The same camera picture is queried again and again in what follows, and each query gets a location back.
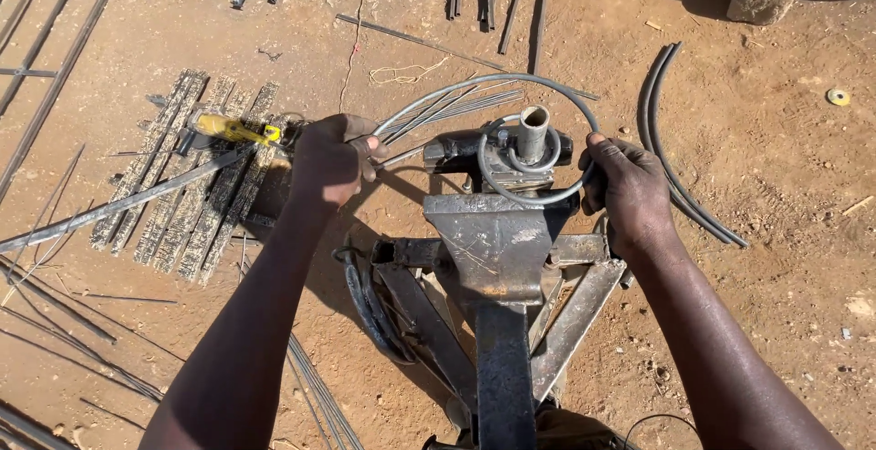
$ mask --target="sandy soil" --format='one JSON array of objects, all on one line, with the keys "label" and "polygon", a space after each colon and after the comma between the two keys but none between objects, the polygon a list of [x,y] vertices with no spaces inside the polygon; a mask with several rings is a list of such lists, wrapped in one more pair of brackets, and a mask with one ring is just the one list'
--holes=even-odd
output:
[{"label": "sandy soil", "polygon": [[[93,0],[72,0],[60,16],[36,68],[57,68]],[[400,29],[509,66],[527,68],[532,1],[523,0],[507,57],[496,53],[500,31],[484,33],[475,21],[476,0],[464,0],[463,17],[445,19],[445,0],[247,0],[242,10],[229,0],[110,0],[44,129],[0,204],[0,235],[30,228],[69,158],[84,142],[85,153],[55,211],[71,214],[93,198],[101,203],[113,188],[108,176],[127,161],[109,153],[136,150],[137,120],[155,115],[146,94],[166,93],[182,68],[226,74],[256,89],[280,83],[274,111],[318,119],[339,110],[356,27],[333,19],[337,12]],[[542,74],[602,96],[589,103],[602,130],[632,141],[641,83],[660,47],[685,41],[664,85],[661,127],[664,145],[690,192],[751,247],[723,246],[683,216],[682,237],[758,351],[789,388],[848,448],[876,445],[876,203],[849,216],[842,211],[876,193],[876,116],[870,56],[876,45],[874,0],[798,0],[783,21],[756,27],[722,19],[729,0],[548,0]],[[8,17],[16,0],[4,0]],[[504,23],[508,0],[498,0]],[[34,0],[10,45],[0,56],[17,65],[54,0]],[[650,21],[662,30],[646,26]],[[449,58],[417,84],[376,84],[369,71],[381,67],[430,66],[446,55],[363,29],[343,110],[382,119],[409,100],[488,68]],[[257,52],[281,52],[276,62]],[[11,155],[48,81],[29,80],[0,120],[0,158]],[[827,89],[851,94],[846,107],[828,104]],[[544,90],[527,90],[527,101],[548,106],[558,128],[580,142],[586,124],[574,107]],[[505,110],[517,110],[514,106]],[[483,118],[446,126],[475,126]],[[622,127],[631,132],[624,134]],[[405,144],[435,133],[423,130]],[[560,170],[560,183],[575,178]],[[441,404],[446,394],[419,367],[398,367],[378,354],[355,320],[341,269],[328,251],[351,225],[367,246],[377,235],[430,236],[422,219],[425,192],[441,190],[413,167],[387,174],[366,187],[334,223],[314,259],[294,332],[368,448],[419,447],[431,434],[452,439]],[[588,231],[578,216],[567,232]],[[179,305],[85,298],[128,327],[175,354],[191,352],[237,281],[240,248],[230,247],[207,286],[157,275],[130,259],[92,250],[88,230],[76,232],[37,275],[72,291],[174,299]],[[248,249],[254,258],[257,249]],[[34,251],[23,262],[30,264]],[[20,298],[9,307],[26,311]],[[81,326],[49,313],[102,355],[168,386],[181,363],[128,332],[95,319],[119,338],[101,343]],[[843,340],[841,328],[851,331]],[[79,355],[9,316],[0,328],[38,341],[65,355]],[[130,448],[142,432],[91,409],[80,398],[146,425],[155,405],[91,375],[80,367],[0,337],[0,398],[48,427],[63,424],[65,438],[82,426],[89,448]],[[301,449],[322,442],[289,373],[284,377],[275,438]],[[616,291],[579,348],[569,370],[564,404],[600,418],[619,432],[655,413],[684,416],[681,382],[660,329],[637,288]],[[695,438],[680,422],[642,424],[635,438],[643,448],[693,448]]]}]

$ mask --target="wooden board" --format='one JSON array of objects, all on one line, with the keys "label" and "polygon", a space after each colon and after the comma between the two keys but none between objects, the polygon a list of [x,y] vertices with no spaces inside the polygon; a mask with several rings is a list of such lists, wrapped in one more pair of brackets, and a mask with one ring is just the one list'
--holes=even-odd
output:
[{"label": "wooden board", "polygon": [[[250,97],[252,97],[251,90],[238,89],[225,106],[225,113],[231,117],[241,116],[249,105]],[[219,145],[213,149],[204,150],[201,155],[201,164],[216,157],[224,147],[225,145]],[[181,250],[191,239],[194,223],[199,222],[199,216],[207,201],[209,188],[215,178],[216,176],[213,174],[186,186],[180,205],[173,214],[164,239],[155,253],[154,265],[156,269],[166,273],[173,270],[173,265]]]},{"label": "wooden board", "polygon": [[[263,118],[277,95],[277,88],[277,84],[268,83],[259,90],[252,109],[242,118],[247,128],[255,131],[260,130]],[[241,159],[223,168],[216,178],[209,199],[204,205],[201,217],[198,219],[186,250],[180,259],[178,272],[181,277],[189,281],[197,277],[216,237],[216,232],[219,231],[229,211],[235,191],[243,179],[248,164],[249,158]]]},{"label": "wooden board", "polygon": [[[134,161],[128,165],[122,180],[115,187],[112,198],[109,199],[111,202],[127,198],[139,191],[140,183],[143,181],[144,176],[146,176],[146,172],[152,165],[155,156],[158,155],[155,152],[164,141],[170,123],[176,117],[176,113],[185,99],[189,88],[194,83],[195,78],[202,74],[202,72],[189,68],[181,72],[170,94],[167,96],[167,101],[164,108],[159,112],[158,118],[149,125],[146,137],[143,139],[143,143],[138,151],[141,155],[137,155]],[[119,212],[106,219],[97,221],[89,236],[89,243],[91,243],[93,248],[103,250],[106,247],[107,243],[110,242],[109,240],[115,234],[115,230],[124,214],[125,212]]]},{"label": "wooden board", "polygon": [[[277,94],[278,87],[277,84],[270,83],[262,88],[262,92],[265,92],[265,89],[270,89],[272,100]],[[263,125],[265,121],[267,121],[267,119],[262,120],[260,124]],[[282,123],[280,124],[271,124],[285,126],[286,122],[287,120],[282,120]],[[250,207],[252,207],[252,203],[256,200],[258,189],[261,187],[262,181],[265,179],[265,175],[268,172],[268,168],[271,165],[271,160],[273,159],[275,152],[276,149],[274,147],[258,147],[252,163],[246,170],[244,180],[240,184],[240,188],[237,189],[234,201],[231,203],[231,208],[225,214],[223,222],[219,226],[219,230],[216,232],[215,238],[213,239],[213,243],[210,245],[207,258],[204,260],[201,268],[201,283],[206,283],[210,276],[213,275],[216,265],[218,265],[219,259],[222,257],[223,250],[225,250],[225,245],[227,245],[231,239],[231,235],[234,233],[237,223],[239,223],[240,219],[246,217],[250,212]]]},{"label": "wooden board", "polygon": [[[194,103],[196,103],[201,97],[204,87],[207,85],[207,79],[207,72],[198,72],[193,78],[192,84],[186,93],[186,97],[182,99],[182,103],[180,103],[180,107],[176,111],[176,116],[174,116],[173,120],[170,122],[164,140],[161,141],[158,146],[158,153],[155,154],[155,158],[146,171],[143,181],[140,182],[140,188],[151,188],[156,182],[158,182],[159,175],[164,171],[165,166],[170,159],[171,152],[180,138],[178,134],[181,128],[185,125],[186,120],[188,120],[188,115],[192,112]],[[125,217],[122,218],[121,224],[118,226],[118,230],[115,232],[115,238],[113,238],[112,247],[110,249],[111,254],[117,256],[119,252],[122,251],[122,248],[128,244],[130,234],[137,226],[137,222],[140,221],[140,215],[143,213],[144,209],[146,209],[146,204],[140,204],[128,209]]]},{"label": "wooden board", "polygon": [[[229,94],[231,94],[232,89],[234,89],[234,79],[227,75],[219,75],[210,90],[204,106],[208,109],[223,106],[228,99]],[[163,179],[169,179],[174,176],[180,176],[181,174],[197,167],[201,159],[201,153],[189,155],[186,158],[176,156],[173,158],[172,163],[165,170],[162,177]],[[165,241],[164,238],[166,231],[171,224],[171,218],[173,218],[179,208],[181,199],[183,198],[183,192],[184,189],[180,188],[176,191],[162,195],[159,198],[155,210],[152,211],[148,221],[146,221],[146,228],[140,237],[140,241],[137,243],[137,248],[134,250],[135,262],[147,265],[156,254],[159,245]],[[174,225],[179,227],[179,220],[176,220]],[[170,239],[170,241],[173,240],[176,240],[176,243],[179,242],[178,238]],[[167,257],[169,251],[170,250],[165,250],[163,255]]]}]

